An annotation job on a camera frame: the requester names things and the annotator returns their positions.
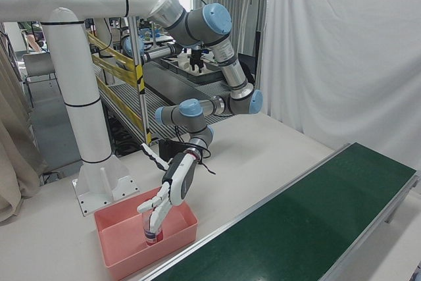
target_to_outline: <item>conveyor belt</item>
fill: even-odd
[[[397,208],[415,172],[355,143],[146,280],[339,280],[337,268]]]

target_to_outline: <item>floor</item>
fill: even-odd
[[[22,54],[16,54],[22,60]],[[26,74],[24,64],[19,63],[20,71]],[[82,165],[78,146],[70,125],[66,107],[57,82],[52,75],[32,79],[30,90],[33,95],[34,108],[30,113],[32,128],[39,151],[47,161],[48,171],[60,172],[60,176],[71,176]],[[58,179],[56,174],[45,176],[47,182]]]

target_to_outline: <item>table surface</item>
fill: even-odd
[[[197,240],[328,156],[326,146],[262,114],[213,126],[209,174],[198,166],[186,201],[199,219]],[[162,171],[142,153],[122,158],[141,192]],[[68,177],[26,200],[0,226],[1,279],[112,280],[103,265],[93,216],[82,216]],[[391,224],[383,223],[356,252],[342,280],[407,281],[421,260],[421,196],[410,192]],[[176,253],[125,280],[139,280]]]

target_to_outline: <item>robotic arm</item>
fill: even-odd
[[[150,218],[150,233],[154,234],[171,207],[183,202],[193,181],[195,166],[202,159],[201,149],[207,149],[212,142],[213,131],[207,126],[205,117],[222,113],[256,114],[262,106],[262,93],[254,89],[244,75],[228,39],[231,16],[221,4],[205,5],[187,13],[178,0],[169,0],[150,19],[163,26],[184,47],[204,44],[211,49],[230,87],[226,95],[203,101],[190,99],[180,105],[157,109],[155,118],[158,123],[187,127],[191,147],[173,158],[157,196],[137,208],[140,213],[154,209]]]

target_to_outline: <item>metal pole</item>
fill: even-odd
[[[152,21],[151,22],[151,27],[152,27],[152,48],[156,48],[157,47],[157,38],[155,37],[155,23]]]
[[[145,136],[145,143],[150,144],[152,137],[151,137],[151,131],[149,129],[149,120],[147,116],[145,82],[143,79],[143,71],[142,71],[142,66],[140,63],[141,58],[140,58],[140,52],[139,52],[136,18],[134,16],[129,16],[127,19],[129,23],[130,43],[132,44],[133,60],[134,60],[134,66],[136,70],[137,92],[139,95],[139,103],[140,103],[140,111],[141,111],[140,115],[141,115],[141,119],[143,123],[143,135]]]

